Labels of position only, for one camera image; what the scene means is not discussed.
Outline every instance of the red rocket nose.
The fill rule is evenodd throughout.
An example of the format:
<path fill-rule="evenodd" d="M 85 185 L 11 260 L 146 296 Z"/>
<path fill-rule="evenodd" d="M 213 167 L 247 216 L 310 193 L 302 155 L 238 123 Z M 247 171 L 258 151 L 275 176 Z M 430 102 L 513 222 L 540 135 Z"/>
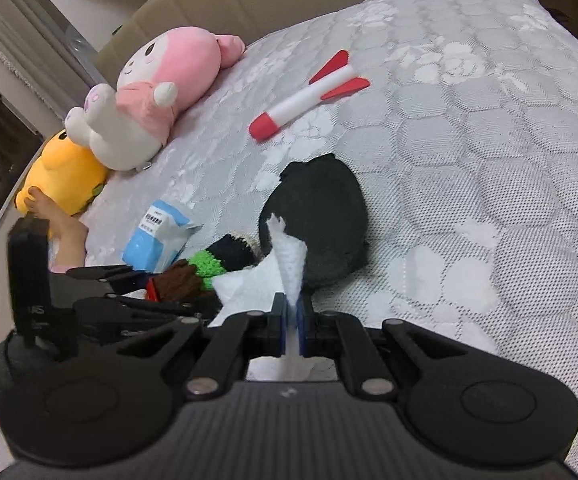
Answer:
<path fill-rule="evenodd" d="M 274 123 L 274 120 L 267 112 L 260 114 L 249 125 L 249 133 L 251 137 L 258 142 L 263 142 L 269 137 L 273 136 L 280 128 Z"/>

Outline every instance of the white plush toy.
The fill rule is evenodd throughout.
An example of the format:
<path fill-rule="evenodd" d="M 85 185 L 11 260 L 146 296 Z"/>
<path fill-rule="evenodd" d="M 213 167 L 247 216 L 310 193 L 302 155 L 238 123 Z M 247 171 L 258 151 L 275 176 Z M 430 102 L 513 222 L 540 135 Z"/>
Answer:
<path fill-rule="evenodd" d="M 64 121 L 67 135 L 111 170 L 141 170 L 167 144 L 178 114 L 197 102 L 219 70 L 236 63 L 244 50 L 237 36 L 173 28 L 128 60 L 117 92 L 99 84 L 83 108 L 71 109 Z"/>

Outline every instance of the mattress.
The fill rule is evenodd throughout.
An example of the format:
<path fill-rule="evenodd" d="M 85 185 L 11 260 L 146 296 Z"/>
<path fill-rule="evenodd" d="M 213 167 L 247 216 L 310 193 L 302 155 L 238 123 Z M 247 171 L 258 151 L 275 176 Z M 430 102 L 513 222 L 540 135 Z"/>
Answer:
<path fill-rule="evenodd" d="M 370 88 L 256 144 L 249 123 L 343 48 Z M 316 309 L 407 319 L 578 397 L 578 40 L 537 0 L 368 0 L 257 41 L 149 170 L 111 178 L 84 216 L 87 264 L 119 262 L 158 198 L 204 224 L 185 254 L 257 235 L 285 166 L 329 152 L 360 182 L 370 253 Z"/>

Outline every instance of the brown knitted fabric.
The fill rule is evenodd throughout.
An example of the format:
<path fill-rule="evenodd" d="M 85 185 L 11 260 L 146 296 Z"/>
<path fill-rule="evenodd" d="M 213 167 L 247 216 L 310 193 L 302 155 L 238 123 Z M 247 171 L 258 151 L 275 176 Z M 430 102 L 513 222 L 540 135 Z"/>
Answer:
<path fill-rule="evenodd" d="M 189 301 L 214 296 L 213 290 L 203 290 L 203 279 L 196 275 L 196 267 L 186 260 L 178 260 L 151 281 L 160 301 Z"/>

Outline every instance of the black bag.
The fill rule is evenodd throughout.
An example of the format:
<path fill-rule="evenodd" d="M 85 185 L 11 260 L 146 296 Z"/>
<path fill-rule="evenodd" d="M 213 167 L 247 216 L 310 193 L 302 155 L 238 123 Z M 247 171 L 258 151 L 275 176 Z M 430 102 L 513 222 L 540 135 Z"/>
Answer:
<path fill-rule="evenodd" d="M 355 175 L 333 153 L 291 162 L 280 174 L 258 220 L 262 251 L 271 252 L 267 220 L 282 217 L 285 232 L 307 244 L 303 285 L 341 280 L 367 263 L 367 205 Z"/>

